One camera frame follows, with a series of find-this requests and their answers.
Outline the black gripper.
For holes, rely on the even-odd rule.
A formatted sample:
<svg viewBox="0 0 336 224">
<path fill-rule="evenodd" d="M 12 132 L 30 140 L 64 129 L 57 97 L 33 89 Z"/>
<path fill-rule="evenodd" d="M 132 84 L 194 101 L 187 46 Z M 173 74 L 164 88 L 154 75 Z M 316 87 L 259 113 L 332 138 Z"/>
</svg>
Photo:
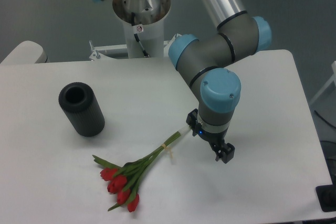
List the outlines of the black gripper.
<svg viewBox="0 0 336 224">
<path fill-rule="evenodd" d="M 227 164 L 233 159 L 235 147 L 231 143 L 225 143 L 227 124 L 221 126 L 206 124 L 198 115 L 198 109 L 194 109 L 187 115 L 186 123 L 192 130 L 193 136 L 198 135 L 210 144 L 216 154 L 215 161 L 221 160 Z"/>
</svg>

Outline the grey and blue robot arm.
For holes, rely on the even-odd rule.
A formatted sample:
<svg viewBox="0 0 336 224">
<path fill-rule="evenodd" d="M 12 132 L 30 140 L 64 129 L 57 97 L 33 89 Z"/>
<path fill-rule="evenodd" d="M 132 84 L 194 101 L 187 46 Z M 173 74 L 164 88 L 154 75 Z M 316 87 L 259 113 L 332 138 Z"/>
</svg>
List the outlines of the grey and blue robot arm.
<svg viewBox="0 0 336 224">
<path fill-rule="evenodd" d="M 217 160 L 227 163 L 235 149 L 225 135 L 241 92 L 239 78 L 227 66 L 265 50 L 272 35 L 269 24 L 249 16 L 240 0 L 202 1 L 217 29 L 204 41 L 189 34 L 164 44 L 163 21 L 171 0 L 113 0 L 113 11 L 123 23 L 129 58 L 169 56 L 199 102 L 187 124 L 209 142 Z"/>
</svg>

